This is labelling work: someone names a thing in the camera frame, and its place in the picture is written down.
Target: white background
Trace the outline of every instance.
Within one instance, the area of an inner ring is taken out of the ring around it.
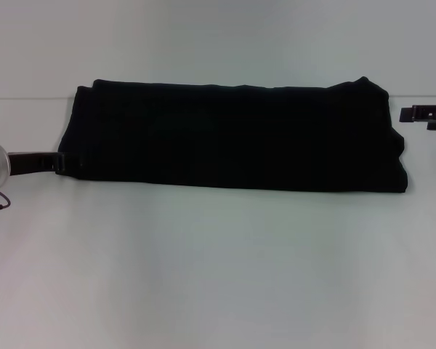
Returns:
[[[0,1],[8,151],[56,149],[98,78],[363,75],[416,95],[391,99],[406,194],[10,179],[0,349],[436,348],[436,132],[397,122],[436,103],[436,0]]]

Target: black towel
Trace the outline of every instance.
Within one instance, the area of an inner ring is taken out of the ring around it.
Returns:
[[[81,180],[403,193],[403,138],[367,78],[322,88],[97,80],[79,87],[60,152]]]

